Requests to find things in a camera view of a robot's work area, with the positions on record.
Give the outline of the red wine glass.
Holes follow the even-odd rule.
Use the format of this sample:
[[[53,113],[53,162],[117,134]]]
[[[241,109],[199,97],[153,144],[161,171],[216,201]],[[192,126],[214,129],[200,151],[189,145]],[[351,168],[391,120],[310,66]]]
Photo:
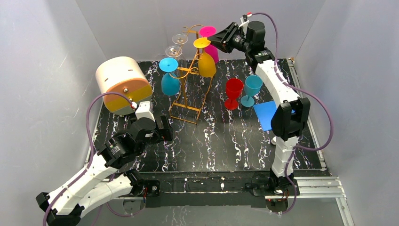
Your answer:
[[[227,99],[224,102],[224,106],[228,110],[235,110],[238,108],[237,98],[240,97],[244,84],[240,79],[232,78],[226,82],[226,95]]]

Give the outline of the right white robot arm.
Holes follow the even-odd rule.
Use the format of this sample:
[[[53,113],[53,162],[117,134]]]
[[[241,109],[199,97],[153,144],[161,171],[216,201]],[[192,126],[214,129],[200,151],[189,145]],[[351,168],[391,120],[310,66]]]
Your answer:
[[[307,124],[310,101],[301,98],[281,76],[276,74],[275,57],[265,47],[265,26],[260,21],[231,23],[224,30],[208,37],[211,45],[224,53],[234,49],[245,54],[248,65],[263,81],[277,107],[271,119],[276,137],[274,161],[265,188],[284,191],[293,183],[293,155],[299,137]]]

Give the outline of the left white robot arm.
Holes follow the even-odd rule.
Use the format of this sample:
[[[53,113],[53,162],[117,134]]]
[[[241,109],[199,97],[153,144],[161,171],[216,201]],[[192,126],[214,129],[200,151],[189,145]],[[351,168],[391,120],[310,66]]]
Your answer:
[[[58,189],[36,196],[39,207],[45,212],[44,226],[75,226],[92,209],[123,195],[138,192],[145,195],[144,179],[131,169],[105,184],[101,182],[126,164],[143,154],[149,144],[173,140],[173,128],[166,115],[156,120],[140,118],[119,131],[90,161]]]

